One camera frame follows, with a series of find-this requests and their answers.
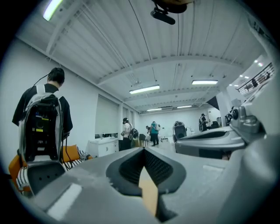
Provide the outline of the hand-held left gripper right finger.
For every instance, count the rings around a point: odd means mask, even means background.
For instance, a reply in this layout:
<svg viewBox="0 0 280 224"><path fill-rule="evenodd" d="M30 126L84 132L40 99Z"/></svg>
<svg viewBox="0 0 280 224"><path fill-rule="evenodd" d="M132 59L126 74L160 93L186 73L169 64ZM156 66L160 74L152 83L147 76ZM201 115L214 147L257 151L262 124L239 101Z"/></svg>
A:
<svg viewBox="0 0 280 224"><path fill-rule="evenodd" d="M229 161L193 157L157 148L143 150L143 200L153 212L145 224L220 224L218 219L228 191L222 186Z"/></svg>

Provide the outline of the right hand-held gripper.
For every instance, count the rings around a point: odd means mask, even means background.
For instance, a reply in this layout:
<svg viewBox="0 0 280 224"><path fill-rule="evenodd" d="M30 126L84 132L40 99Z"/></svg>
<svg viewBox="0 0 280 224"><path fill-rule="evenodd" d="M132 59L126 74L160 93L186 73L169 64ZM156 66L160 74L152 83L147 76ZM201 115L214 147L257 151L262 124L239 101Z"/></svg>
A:
<svg viewBox="0 0 280 224"><path fill-rule="evenodd" d="M175 143L175 151L194 157L229 159L236 150L245 149L253 141L264 137L261 122L246 111L245 106L234 107L228 126L210 129Z"/></svg>

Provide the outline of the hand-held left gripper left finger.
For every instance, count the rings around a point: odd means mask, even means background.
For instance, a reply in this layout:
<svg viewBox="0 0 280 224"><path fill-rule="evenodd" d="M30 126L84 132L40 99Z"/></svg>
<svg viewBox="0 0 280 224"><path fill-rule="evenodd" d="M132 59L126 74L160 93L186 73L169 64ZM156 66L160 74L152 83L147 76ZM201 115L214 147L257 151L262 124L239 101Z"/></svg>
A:
<svg viewBox="0 0 280 224"><path fill-rule="evenodd" d="M119 193L105 174L113 161L137 151L91 159L67 171L35 196L32 212L44 224L158 223L140 197Z"/></svg>

